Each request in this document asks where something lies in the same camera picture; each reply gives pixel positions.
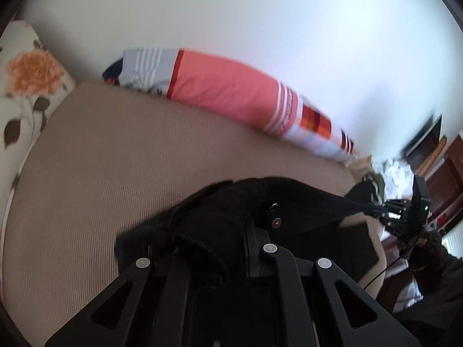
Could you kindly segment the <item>person right hand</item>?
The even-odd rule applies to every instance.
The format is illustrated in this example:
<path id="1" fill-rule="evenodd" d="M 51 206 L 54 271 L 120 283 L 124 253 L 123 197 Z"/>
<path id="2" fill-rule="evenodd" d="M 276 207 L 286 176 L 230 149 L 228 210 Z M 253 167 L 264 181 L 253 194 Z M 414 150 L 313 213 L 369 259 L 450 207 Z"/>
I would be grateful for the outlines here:
<path id="1" fill-rule="evenodd" d="M 441 234 L 432 231 L 418 240 L 408 262 L 417 278 L 434 279 L 444 273 L 453 262 L 453 256 L 443 246 Z"/>

